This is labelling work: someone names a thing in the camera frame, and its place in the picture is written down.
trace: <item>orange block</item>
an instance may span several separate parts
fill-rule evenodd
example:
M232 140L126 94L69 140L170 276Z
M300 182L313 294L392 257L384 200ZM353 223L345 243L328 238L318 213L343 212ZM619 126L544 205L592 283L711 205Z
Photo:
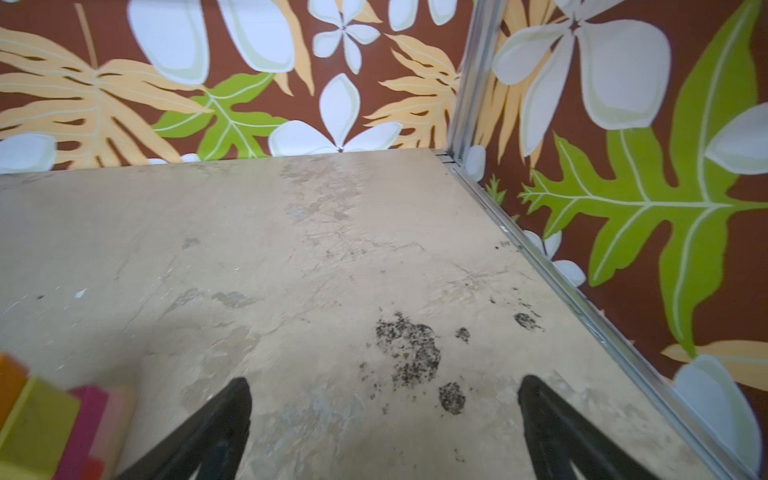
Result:
M28 370L7 353L0 352L0 429L27 382Z

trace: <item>white petal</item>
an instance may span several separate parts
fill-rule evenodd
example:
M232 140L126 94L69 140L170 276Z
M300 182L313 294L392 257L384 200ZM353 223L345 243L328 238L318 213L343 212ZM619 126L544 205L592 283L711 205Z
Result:
M190 164L192 162L200 161L200 157L198 157L197 154L184 154L181 156L181 161L185 164Z
M337 147L344 145L359 113L360 93L355 85L343 73L331 78L320 94L320 117Z
M346 28L346 32L363 45L368 45L381 35L371 25L350 25Z
M333 0L310 0L308 9L310 14L318 20L333 24L339 28L342 27L339 7Z
M573 35L563 35L525 94L520 111L520 132L523 155L526 157L536 150L552 122L554 110L563 95L573 50Z
M344 58L346 64L353 74L360 73L360 67L362 67L362 54L360 53L360 47L352 41L349 35L344 35Z
M324 31L312 39L312 53L316 57L328 58L333 55L341 41L341 30Z
M273 157L333 154L339 151L315 127L300 120L291 120L275 128L267 143Z
M554 0L558 8L569 17L573 17L574 11L581 4L581 0Z
M735 174L768 174L768 103L730 121L710 141L705 155Z
M429 14L435 25L445 25L456 13L456 0L429 0Z
M219 6L232 42L249 67L272 73L293 70L293 36L277 5L271 0L219 0Z
M419 0L389 0L389 26L393 31L410 28L418 9Z
M563 230L560 230L557 233L553 233L549 236L548 239L544 240L544 252L546 252L547 257L549 257L549 260L552 260L552 257L558 252L558 248L560 248L560 243L563 241Z
M142 52L165 78L206 81L210 55L200 0L130 0L127 16Z
M530 230L523 230L523 233L526 237L533 243L533 246L538 248L542 253L544 253L544 244L541 242L541 237L537 235L534 232L531 232Z
M343 151L386 150L395 143L401 130L402 124L397 121L388 121L385 124L376 125L348 141L344 145Z
M579 5L579 1L571 2L575 6L576 16L579 20L588 20L589 18L605 12L609 8L622 3L624 0L584 0Z
M556 260L554 262L554 267L560 270L560 273L570 280L574 286L581 286L587 281L587 276L584 275L584 271L576 263L573 263L570 260Z
M493 59L493 72L503 84L520 83L533 72L554 41L567 31L566 24L523 28L498 51Z
M757 474L763 452L760 427L728 370L715 357L699 355L677 370L674 388L714 436Z
M44 172L56 159L56 139L47 134L19 134L0 141L0 174Z
M482 145L472 145L467 151L463 167L469 178L476 182L482 181L485 176L485 148Z
M344 3L342 3L342 20L344 25L350 23L357 15L360 15L365 6L366 0L344 0Z
M671 50L658 28L636 20L582 22L581 94L592 121L605 130L649 127L670 77Z

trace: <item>dark stain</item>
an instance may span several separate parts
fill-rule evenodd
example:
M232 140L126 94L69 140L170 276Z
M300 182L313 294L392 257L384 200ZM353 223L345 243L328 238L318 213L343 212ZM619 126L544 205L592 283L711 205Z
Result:
M395 313L395 318L392 322L380 319L376 325L376 345L398 360L392 375L395 389L398 386L413 388L432 381L440 365L435 331L427 325L411 323L411 319L400 312Z
M458 415L464 409L466 402L467 398L458 383L450 382L440 387L440 405L446 412Z
M243 308L259 301L257 298L245 296L240 292L229 292L227 294L219 292L215 293L211 298L220 301L222 305L230 309Z
M197 237L191 237L191 238L185 238L184 239L184 245L181 246L181 248L185 250L189 250L190 248L194 247L195 245L200 245L200 239Z
M165 309L165 312L163 312L163 315L167 315L172 310L175 310L175 309L179 308L180 306L187 305L189 302L191 302L192 300L198 298L200 295L202 295L201 291L199 291L196 288L190 288L186 292L184 292L181 295L179 295L176 298L176 300L168 308Z
M464 327L456 330L456 338L464 340L464 343L469 343L469 330Z
M516 313L515 322L519 323L521 327L529 332L532 332L536 329L542 329L539 325L536 324L536 320L532 319L531 316L527 313Z

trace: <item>red block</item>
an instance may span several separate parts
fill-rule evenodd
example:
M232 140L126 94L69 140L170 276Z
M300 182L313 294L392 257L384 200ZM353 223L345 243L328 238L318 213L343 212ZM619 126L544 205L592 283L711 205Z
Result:
M109 395L95 386L83 386L69 392L78 397L83 405L53 480L81 480L109 400Z
M80 480L99 480L102 474L104 474L104 462L98 458L89 458L85 463Z

